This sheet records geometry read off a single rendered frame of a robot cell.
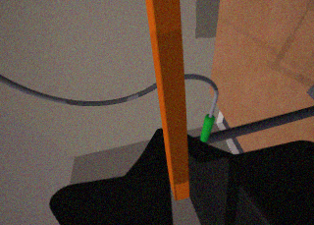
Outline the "orange bar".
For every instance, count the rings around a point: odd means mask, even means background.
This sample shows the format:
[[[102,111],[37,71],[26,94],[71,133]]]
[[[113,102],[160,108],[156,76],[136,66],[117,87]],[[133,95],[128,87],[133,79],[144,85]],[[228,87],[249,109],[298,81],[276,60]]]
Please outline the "orange bar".
[[[170,183],[189,197],[183,32],[180,0],[145,0]]]

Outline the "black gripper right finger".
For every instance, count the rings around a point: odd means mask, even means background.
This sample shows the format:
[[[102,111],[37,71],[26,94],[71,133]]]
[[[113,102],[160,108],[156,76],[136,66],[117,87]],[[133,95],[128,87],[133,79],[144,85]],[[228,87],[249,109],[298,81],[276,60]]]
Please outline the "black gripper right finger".
[[[235,225],[238,190],[242,183],[314,168],[314,142],[292,141],[231,154],[190,135],[189,197],[201,225]]]

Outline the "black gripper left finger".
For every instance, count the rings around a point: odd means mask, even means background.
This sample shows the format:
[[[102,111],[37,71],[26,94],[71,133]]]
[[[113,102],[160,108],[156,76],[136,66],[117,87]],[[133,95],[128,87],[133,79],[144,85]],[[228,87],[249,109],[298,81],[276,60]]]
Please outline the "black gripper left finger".
[[[163,129],[157,129],[126,176],[63,187],[49,202],[60,225],[106,225],[151,218],[173,225]]]

